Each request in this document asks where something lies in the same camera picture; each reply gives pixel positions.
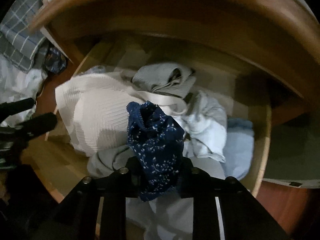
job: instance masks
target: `dark patterned fabric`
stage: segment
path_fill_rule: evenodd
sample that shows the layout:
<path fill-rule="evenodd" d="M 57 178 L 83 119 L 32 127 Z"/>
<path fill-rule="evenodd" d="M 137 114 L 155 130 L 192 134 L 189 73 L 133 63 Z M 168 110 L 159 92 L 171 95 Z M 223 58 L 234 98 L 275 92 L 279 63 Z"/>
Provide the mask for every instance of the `dark patterned fabric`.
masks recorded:
<path fill-rule="evenodd" d="M 182 161 L 184 130 L 159 106 L 130 102 L 127 145 L 139 159 L 149 185 L 140 193 L 150 201 L 175 187 Z"/>
<path fill-rule="evenodd" d="M 59 74 L 67 67 L 67 59 L 60 50 L 53 44 L 50 44 L 45 57 L 44 66 L 48 71 Z"/>

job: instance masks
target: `folded towel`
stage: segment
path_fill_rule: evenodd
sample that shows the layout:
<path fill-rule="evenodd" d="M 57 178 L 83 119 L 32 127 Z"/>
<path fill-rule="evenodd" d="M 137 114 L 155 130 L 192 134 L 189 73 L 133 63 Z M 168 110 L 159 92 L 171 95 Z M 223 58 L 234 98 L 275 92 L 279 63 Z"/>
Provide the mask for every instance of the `folded towel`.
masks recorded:
<path fill-rule="evenodd" d="M 56 102 L 71 143 L 87 156 L 125 145 L 129 102 L 158 104 L 166 114 L 186 112 L 186 103 L 173 96 L 137 91 L 122 72 L 76 76 L 56 88 Z"/>
<path fill-rule="evenodd" d="M 227 139 L 227 115 L 215 98 L 199 90 L 192 97 L 187 113 L 175 120 L 190 135 L 192 156 L 225 162 L 222 150 Z"/>
<path fill-rule="evenodd" d="M 147 65 L 140 68 L 132 83 L 142 90 L 185 98 L 196 81 L 192 70 L 174 62 Z"/>
<path fill-rule="evenodd" d="M 131 102 L 127 145 L 139 159 L 148 186 L 140 193 L 150 201 L 176 185 L 183 151 L 183 129 L 159 106 Z"/>
<path fill-rule="evenodd" d="M 241 118 L 229 118 L 227 142 L 223 149 L 226 162 L 222 164 L 225 176 L 233 176 L 238 180 L 244 178 L 250 169 L 254 132 L 252 122 Z"/>

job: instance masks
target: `wooden floor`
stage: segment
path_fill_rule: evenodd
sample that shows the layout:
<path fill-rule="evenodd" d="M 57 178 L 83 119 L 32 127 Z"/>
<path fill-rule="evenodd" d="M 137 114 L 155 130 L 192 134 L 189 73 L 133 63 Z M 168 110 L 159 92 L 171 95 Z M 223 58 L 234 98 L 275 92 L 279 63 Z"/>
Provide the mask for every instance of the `wooden floor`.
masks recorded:
<path fill-rule="evenodd" d="M 69 63 L 64 72 L 48 77 L 43 92 L 37 99 L 37 115 L 54 111 L 54 90 L 69 80 L 75 69 L 76 67 Z M 290 236 L 299 239 L 319 211 L 320 191 L 263 182 L 257 200 Z"/>

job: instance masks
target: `gray fabric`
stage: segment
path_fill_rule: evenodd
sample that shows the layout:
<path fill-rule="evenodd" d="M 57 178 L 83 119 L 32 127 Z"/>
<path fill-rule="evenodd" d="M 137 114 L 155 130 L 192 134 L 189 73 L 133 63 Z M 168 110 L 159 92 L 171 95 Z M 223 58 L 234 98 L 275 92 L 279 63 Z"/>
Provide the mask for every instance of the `gray fabric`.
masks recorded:
<path fill-rule="evenodd" d="M 196 81 L 192 70 L 174 62 L 147 65 L 140 68 L 132 83 L 142 90 L 156 94 L 185 98 Z"/>
<path fill-rule="evenodd" d="M 201 170 L 207 172 L 211 177 L 218 179 L 225 179 L 224 171 L 222 164 L 211 158 L 197 158 L 190 157 L 194 167 L 198 167 Z"/>
<path fill-rule="evenodd" d="M 95 178 L 106 177 L 124 167 L 127 160 L 133 156 L 133 151 L 127 145 L 106 149 L 89 158 L 87 170 Z"/>
<path fill-rule="evenodd" d="M 41 6 L 41 0 L 15 0 L 0 23 L 0 53 L 24 72 L 41 66 L 47 53 L 44 35 L 39 30 L 34 33 L 28 30 Z"/>
<path fill-rule="evenodd" d="M 223 149 L 226 162 L 222 163 L 226 177 L 243 179 L 249 172 L 253 148 L 254 132 L 252 122 L 240 118 L 229 118 L 227 142 Z"/>

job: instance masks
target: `light blue towel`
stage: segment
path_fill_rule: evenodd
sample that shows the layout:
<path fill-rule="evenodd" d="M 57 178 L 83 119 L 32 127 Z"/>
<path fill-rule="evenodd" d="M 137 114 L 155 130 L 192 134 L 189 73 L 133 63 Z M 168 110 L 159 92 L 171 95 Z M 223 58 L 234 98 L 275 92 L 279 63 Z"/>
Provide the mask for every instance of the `light blue towel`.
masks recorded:
<path fill-rule="evenodd" d="M 225 176 L 243 179 L 250 168 L 254 132 L 252 122 L 241 118 L 229 118 L 227 125 L 227 142 L 223 149 L 226 162 L 222 163 Z"/>

